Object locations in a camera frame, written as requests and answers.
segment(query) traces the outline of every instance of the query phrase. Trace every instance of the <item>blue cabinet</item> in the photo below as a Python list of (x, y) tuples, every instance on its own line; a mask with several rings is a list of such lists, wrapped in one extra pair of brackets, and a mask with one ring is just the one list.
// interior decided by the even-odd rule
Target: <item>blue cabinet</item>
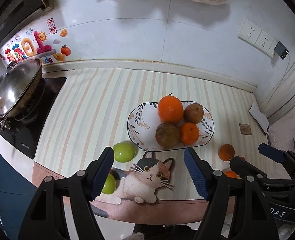
[(37, 187), (19, 174), (0, 154), (0, 192), (34, 195), (36, 190)]
[(0, 155), (0, 227), (10, 240), (17, 240), (36, 190)]

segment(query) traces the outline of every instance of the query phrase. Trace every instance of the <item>tangerine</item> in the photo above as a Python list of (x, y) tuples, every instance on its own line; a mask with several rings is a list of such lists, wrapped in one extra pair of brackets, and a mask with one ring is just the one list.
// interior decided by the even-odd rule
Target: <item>tangerine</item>
[(226, 171), (224, 174), (227, 175), (229, 178), (238, 178), (238, 175), (234, 171)]
[(219, 149), (218, 154), (221, 160), (223, 160), (224, 162), (228, 162), (234, 157), (235, 151), (232, 145), (224, 144)]
[(183, 118), (181, 101), (171, 95), (163, 97), (158, 104), (158, 115), (162, 122), (177, 124)]
[(184, 144), (195, 143), (199, 138), (199, 129), (196, 124), (187, 122), (180, 127), (180, 140)]

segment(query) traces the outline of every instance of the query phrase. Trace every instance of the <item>blue gripper pad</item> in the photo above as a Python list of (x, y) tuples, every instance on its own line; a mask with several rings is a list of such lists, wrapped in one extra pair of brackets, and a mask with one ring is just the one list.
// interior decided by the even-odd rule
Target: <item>blue gripper pad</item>
[(203, 197), (206, 201), (209, 201), (210, 195), (207, 190), (206, 179), (188, 148), (184, 150), (184, 163), (190, 173), (199, 196)]
[(103, 158), (102, 163), (93, 178), (93, 188), (90, 194), (93, 200), (101, 194), (106, 178), (114, 162), (114, 151), (112, 149), (110, 149), (105, 156), (102, 155), (97, 160), (97, 162), (100, 162), (100, 159)]
[(278, 149), (275, 149), (265, 143), (260, 144), (258, 150), (259, 150), (259, 153), (261, 153), (265, 157), (268, 157), (269, 159), (275, 161), (276, 163), (282, 163), (286, 160), (281, 151), (279, 151)]

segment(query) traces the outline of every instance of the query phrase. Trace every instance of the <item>countertop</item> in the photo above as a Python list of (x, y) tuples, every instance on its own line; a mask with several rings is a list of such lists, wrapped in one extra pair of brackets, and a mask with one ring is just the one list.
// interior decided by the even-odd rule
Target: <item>countertop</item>
[[(144, 102), (159, 101), (173, 93), (182, 101), (196, 101), (212, 114), (215, 132), (211, 141), (196, 147), (198, 155), (214, 169), (229, 167), (218, 157), (221, 145), (230, 143), (236, 155), (244, 156), (268, 176), (272, 161), (260, 155), (257, 147), (267, 143), (254, 119), (248, 113), (254, 95), (215, 82), (169, 73), (144, 70), (90, 68), (71, 74), (58, 95), (45, 123), (35, 161), (64, 177), (85, 169), (98, 159), (106, 146), (128, 141), (129, 113)], [(252, 135), (242, 135), (239, 123), (249, 124)], [(139, 150), (129, 163), (113, 166), (129, 170), (132, 162), (142, 158)], [(171, 172), (174, 190), (162, 188), (161, 200), (200, 199), (183, 161), (183, 150), (156, 153), (160, 160), (175, 159)]]

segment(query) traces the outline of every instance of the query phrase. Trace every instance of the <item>black power adapter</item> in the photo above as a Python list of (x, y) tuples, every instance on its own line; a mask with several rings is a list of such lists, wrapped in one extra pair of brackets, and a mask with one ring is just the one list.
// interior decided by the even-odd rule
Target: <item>black power adapter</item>
[(289, 51), (281, 43), (281, 41), (279, 41), (278, 44), (275, 46), (274, 53), (278, 54), (281, 59), (285, 59), (285, 57), (286, 57), (286, 55), (288, 55)]

